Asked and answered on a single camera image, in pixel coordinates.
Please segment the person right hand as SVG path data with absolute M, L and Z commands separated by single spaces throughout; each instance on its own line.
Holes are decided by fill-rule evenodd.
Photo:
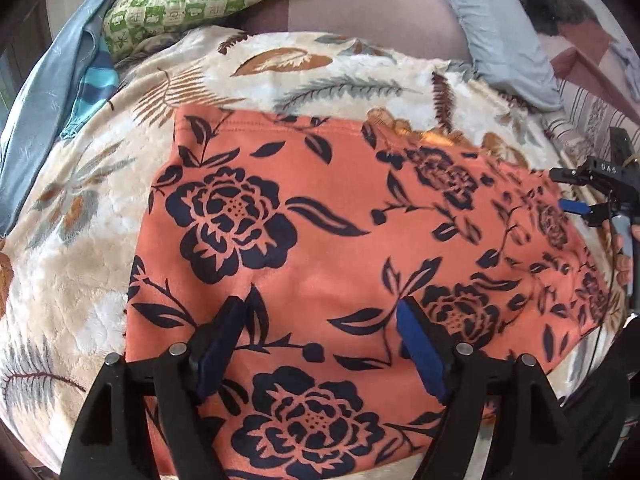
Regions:
M 612 269 L 615 281 L 620 287 L 628 287 L 634 281 L 634 259 L 624 254 L 624 239 L 616 229 L 612 228 L 611 222 L 603 222 L 602 229 L 611 239 L 612 253 L 614 254 Z

